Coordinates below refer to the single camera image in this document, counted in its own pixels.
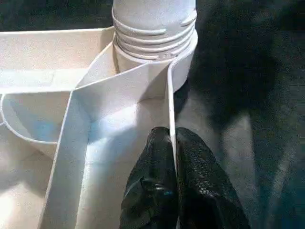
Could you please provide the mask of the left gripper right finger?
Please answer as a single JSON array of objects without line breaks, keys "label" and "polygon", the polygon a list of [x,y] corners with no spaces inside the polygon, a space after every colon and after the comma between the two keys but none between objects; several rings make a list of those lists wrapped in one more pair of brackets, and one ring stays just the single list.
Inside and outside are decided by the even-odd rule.
[{"label": "left gripper right finger", "polygon": [[229,177],[191,130],[176,129],[179,218],[182,229],[248,229]]}]

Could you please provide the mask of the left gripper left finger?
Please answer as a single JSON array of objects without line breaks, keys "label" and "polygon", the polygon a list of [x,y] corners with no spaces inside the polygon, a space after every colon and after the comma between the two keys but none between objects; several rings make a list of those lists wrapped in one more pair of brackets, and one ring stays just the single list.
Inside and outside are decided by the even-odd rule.
[{"label": "left gripper left finger", "polygon": [[177,219],[177,179],[169,129],[155,127],[128,177],[121,228],[174,229]]}]

